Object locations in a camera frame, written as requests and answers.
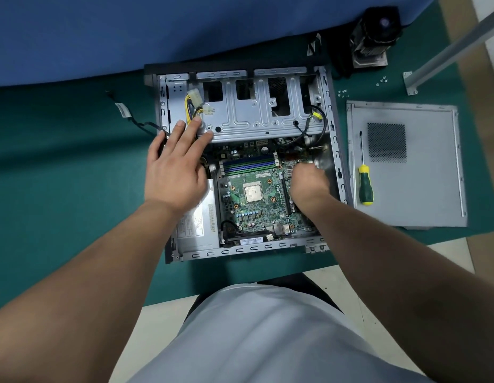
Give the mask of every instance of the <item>green table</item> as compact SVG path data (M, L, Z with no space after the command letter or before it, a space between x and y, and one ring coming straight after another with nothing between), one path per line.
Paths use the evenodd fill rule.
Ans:
M336 94L344 131L346 99L459 107L470 227L410 232L425 244L494 230L494 191L456 66L422 85L418 96L405 93L401 73L416 70L447 44L435 2L389 51L389 67L335 83L336 90L347 90L341 97ZM278 51L273 43L258 48L266 57ZM377 87L382 76L389 82ZM104 94L110 89L138 120L154 120L142 72L0 88L0 307L141 204L150 138L119 116ZM162 262L145 304L333 264L330 253L310 255L299 249Z

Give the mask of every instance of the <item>yellow and green screwdriver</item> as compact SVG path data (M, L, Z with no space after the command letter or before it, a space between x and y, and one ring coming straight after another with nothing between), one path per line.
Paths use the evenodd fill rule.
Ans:
M360 155L362 156L362 165L358 167L360 173L360 202L365 206L370 206L374 202L373 187L369 177L369 167L364 164L364 145L362 144L362 132L360 132Z

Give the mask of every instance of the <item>right hand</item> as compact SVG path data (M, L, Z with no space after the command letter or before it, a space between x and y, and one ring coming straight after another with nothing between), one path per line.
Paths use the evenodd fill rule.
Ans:
M195 207L207 189L206 171L199 159L213 132L206 132L194 142L200 126L199 116L186 130L185 122L178 121L160 157L158 150L165 134L161 132L149 146L144 199L147 203L163 203L176 218Z
M293 168L290 193L300 211L309 218L333 199L325 171L313 163L300 163Z

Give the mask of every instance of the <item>motherboard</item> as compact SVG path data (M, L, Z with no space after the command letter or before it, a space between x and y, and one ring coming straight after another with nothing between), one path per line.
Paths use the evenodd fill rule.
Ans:
M306 151L285 154L272 141L258 140L216 147L214 155L223 225L242 234L271 233L271 238L315 231L289 193L293 167L312 162Z

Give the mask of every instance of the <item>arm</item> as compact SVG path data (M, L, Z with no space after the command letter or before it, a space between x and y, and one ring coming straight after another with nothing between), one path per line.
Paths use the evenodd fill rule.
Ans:
M437 382L494 382L494 287L402 232L335 200L314 164L291 196L409 357Z
M160 158L164 134L149 147L144 204L0 310L0 381L109 379L164 244L206 191L199 158L213 134L193 143L200 120L185 132L184 125L175 127Z

